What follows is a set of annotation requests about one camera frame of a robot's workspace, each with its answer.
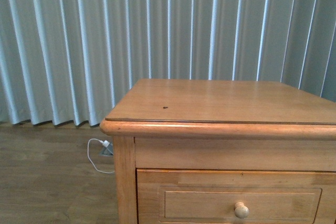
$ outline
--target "wood grain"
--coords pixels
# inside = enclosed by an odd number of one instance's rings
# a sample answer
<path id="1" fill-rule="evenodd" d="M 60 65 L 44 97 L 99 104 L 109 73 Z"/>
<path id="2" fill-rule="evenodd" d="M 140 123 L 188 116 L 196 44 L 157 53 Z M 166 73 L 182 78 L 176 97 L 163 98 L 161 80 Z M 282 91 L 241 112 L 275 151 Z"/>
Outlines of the wood grain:
<path id="1" fill-rule="evenodd" d="M 87 158 L 99 129 L 0 126 L 0 223 L 119 223 L 115 175 L 102 174 Z M 90 144 L 101 170 L 113 158 Z"/>
<path id="2" fill-rule="evenodd" d="M 142 79 L 112 121 L 336 124 L 336 104 L 279 82 Z"/>
<path id="3" fill-rule="evenodd" d="M 139 169 L 139 224 L 333 224 L 329 179 L 336 174 Z M 235 218 L 238 201 L 250 205 L 250 217 Z"/>
<path id="4" fill-rule="evenodd" d="M 175 123 L 107 121 L 100 123 L 107 135 L 198 137 L 228 139 L 335 140 L 335 125 Z"/>
<path id="5" fill-rule="evenodd" d="M 336 141 L 135 138 L 136 166 L 336 171 Z"/>
<path id="6" fill-rule="evenodd" d="M 120 224 L 137 224 L 134 138 L 114 137 L 114 167 L 117 179 Z"/>

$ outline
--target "vertical blinds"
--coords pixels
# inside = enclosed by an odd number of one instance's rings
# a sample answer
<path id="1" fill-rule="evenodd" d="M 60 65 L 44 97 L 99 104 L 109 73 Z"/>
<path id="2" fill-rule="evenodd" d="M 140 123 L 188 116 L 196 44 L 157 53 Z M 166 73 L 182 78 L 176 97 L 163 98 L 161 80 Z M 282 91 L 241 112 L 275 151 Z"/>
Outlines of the vertical blinds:
<path id="1" fill-rule="evenodd" d="M 336 101 L 336 0 L 0 0 L 0 121 L 98 124 L 140 78 Z"/>

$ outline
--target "rounded wooden edge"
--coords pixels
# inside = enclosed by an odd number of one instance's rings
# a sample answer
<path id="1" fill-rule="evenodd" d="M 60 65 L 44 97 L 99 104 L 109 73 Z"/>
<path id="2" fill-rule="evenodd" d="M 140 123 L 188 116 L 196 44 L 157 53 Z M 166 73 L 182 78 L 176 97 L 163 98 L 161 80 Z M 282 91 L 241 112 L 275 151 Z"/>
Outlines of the rounded wooden edge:
<path id="1" fill-rule="evenodd" d="M 100 129 L 106 135 L 148 137 L 336 140 L 336 125 L 167 123 L 103 120 L 100 123 Z"/>

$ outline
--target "nightstand top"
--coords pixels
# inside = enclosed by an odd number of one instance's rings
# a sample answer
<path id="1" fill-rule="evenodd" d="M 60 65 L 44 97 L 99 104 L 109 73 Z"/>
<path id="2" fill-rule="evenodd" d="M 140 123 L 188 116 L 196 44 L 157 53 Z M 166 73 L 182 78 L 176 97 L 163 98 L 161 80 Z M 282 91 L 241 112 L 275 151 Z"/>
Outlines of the nightstand top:
<path id="1" fill-rule="evenodd" d="M 142 79 L 106 121 L 336 125 L 336 104 L 279 82 Z"/>

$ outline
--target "nightstand leg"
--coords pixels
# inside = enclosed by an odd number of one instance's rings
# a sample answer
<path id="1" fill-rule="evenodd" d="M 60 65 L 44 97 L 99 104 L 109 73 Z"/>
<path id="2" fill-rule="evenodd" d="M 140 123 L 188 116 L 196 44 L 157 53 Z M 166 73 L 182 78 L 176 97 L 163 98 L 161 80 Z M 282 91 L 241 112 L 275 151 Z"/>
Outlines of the nightstand leg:
<path id="1" fill-rule="evenodd" d="M 137 185 L 135 182 L 134 138 L 114 136 L 114 169 L 116 171 L 119 224 L 137 224 Z"/>

